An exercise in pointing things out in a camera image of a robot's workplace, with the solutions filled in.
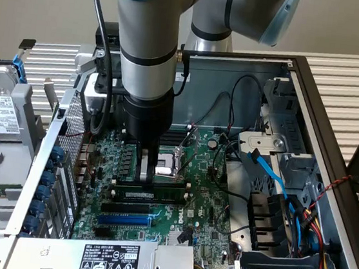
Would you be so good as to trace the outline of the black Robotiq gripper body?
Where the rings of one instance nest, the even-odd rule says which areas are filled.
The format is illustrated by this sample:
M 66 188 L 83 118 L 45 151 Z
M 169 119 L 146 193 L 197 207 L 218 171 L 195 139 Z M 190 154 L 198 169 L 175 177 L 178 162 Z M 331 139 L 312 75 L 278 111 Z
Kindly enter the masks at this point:
M 175 93 L 173 90 L 161 98 L 142 100 L 125 96 L 123 102 L 124 124 L 142 146 L 151 146 L 167 132 L 172 123 Z

